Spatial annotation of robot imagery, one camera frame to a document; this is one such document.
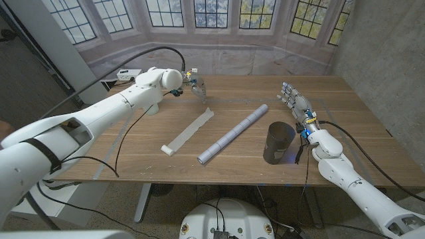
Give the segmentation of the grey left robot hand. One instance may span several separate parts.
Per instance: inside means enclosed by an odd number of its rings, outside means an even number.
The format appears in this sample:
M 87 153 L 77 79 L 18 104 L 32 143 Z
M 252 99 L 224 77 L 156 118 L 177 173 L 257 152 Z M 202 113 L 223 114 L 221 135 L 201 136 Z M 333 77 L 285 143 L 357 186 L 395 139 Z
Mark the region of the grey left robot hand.
M 191 78 L 191 91 L 197 96 L 202 102 L 205 102 L 207 98 L 207 88 L 205 85 L 205 81 L 201 76 L 196 76 Z

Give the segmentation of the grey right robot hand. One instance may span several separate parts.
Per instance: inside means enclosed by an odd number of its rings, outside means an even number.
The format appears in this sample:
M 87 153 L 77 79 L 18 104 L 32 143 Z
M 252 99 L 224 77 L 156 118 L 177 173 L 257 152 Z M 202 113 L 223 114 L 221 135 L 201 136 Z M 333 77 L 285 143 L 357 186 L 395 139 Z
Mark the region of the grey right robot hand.
M 311 103 L 301 95 L 291 84 L 282 84 L 281 94 L 277 95 L 292 111 L 292 115 L 308 132 L 313 133 L 320 130 L 316 113 L 313 111 Z

